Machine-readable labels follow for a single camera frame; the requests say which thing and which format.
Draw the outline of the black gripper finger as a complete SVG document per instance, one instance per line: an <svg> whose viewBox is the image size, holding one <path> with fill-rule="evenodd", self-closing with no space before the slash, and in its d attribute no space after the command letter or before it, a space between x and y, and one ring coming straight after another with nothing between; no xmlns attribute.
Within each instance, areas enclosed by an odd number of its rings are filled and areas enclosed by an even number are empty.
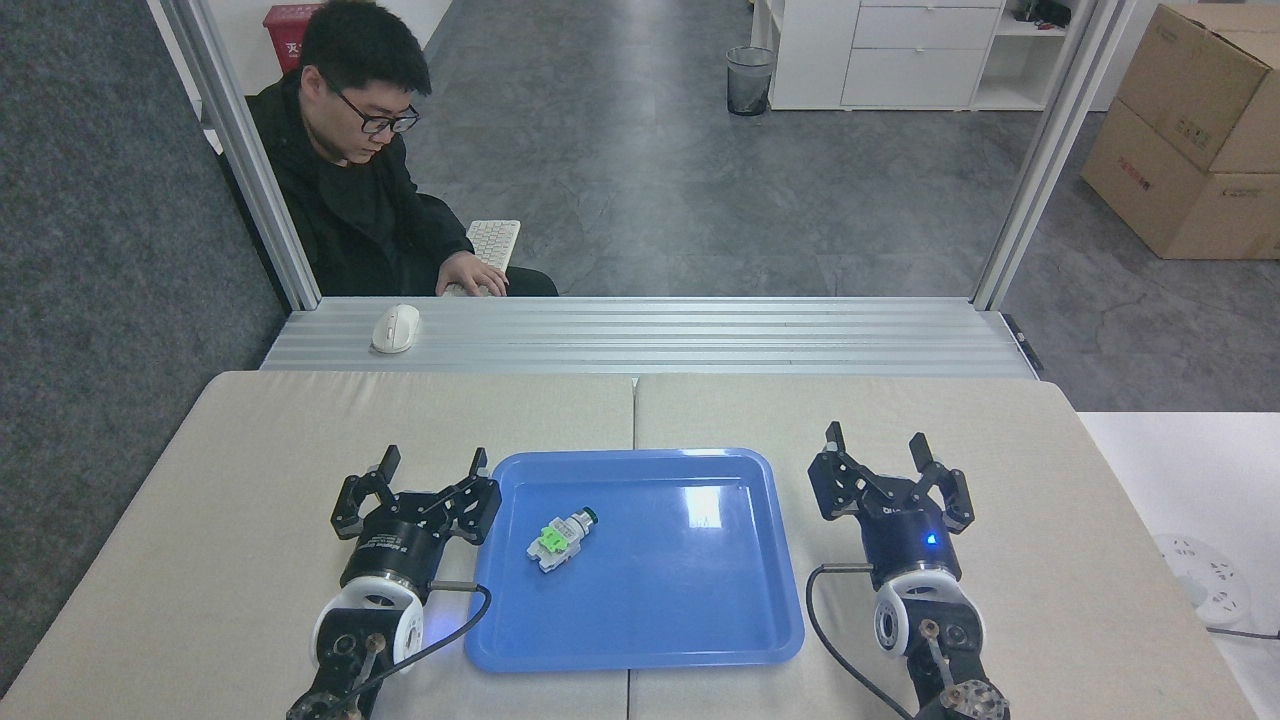
<svg viewBox="0 0 1280 720"><path fill-rule="evenodd" d="M828 424L826 443L808 468L808 477L820 516L827 521L858 515L868 500L879 506L891 503L887 479L849 455L840 421Z"/></svg>
<svg viewBox="0 0 1280 720"><path fill-rule="evenodd" d="M463 479L434 493L402 492L399 519L439 541L458 537L483 544L500 506L500 487L486 466L486 450L477 447Z"/></svg>
<svg viewBox="0 0 1280 720"><path fill-rule="evenodd" d="M353 539L364 532L361 507L364 501L374 495L378 497L378 510L394 511L397 505L396 495L390 491L390 480L401 462L401 452L397 445L389 445L381 461L365 474L348 475L339 489L330 524L342 541Z"/></svg>
<svg viewBox="0 0 1280 720"><path fill-rule="evenodd" d="M909 441L913 461L920 473L920 479L910 489L911 501L922 505L933 488L938 488L943 505L942 523L950 534L963 533L975 519L972 496L964 471L951 469L938 461L931 451L923 432Z"/></svg>

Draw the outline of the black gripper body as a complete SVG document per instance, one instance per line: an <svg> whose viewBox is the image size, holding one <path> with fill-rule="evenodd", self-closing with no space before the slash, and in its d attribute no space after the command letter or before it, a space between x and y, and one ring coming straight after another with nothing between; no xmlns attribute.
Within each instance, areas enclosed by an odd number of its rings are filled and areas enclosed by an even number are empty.
<svg viewBox="0 0 1280 720"><path fill-rule="evenodd" d="M876 589L896 577L924 569L943 570L957 580L963 578L940 510L865 512L861 515L861 542Z"/></svg>
<svg viewBox="0 0 1280 720"><path fill-rule="evenodd" d="M340 575L340 587L375 577L396 582L415 594L429 594L429 584L445 548L445 537L416 523L370 514Z"/></svg>

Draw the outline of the person's right hand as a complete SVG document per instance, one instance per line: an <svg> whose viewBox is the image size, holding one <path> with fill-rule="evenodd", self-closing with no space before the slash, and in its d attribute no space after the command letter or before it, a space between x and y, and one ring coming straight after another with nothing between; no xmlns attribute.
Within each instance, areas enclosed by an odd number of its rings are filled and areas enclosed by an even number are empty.
<svg viewBox="0 0 1280 720"><path fill-rule="evenodd" d="M435 296L444 296L451 286L461 287L468 296L489 293L504 297L508 295L509 281L503 270L485 263L474 252L458 251L440 264Z"/></svg>

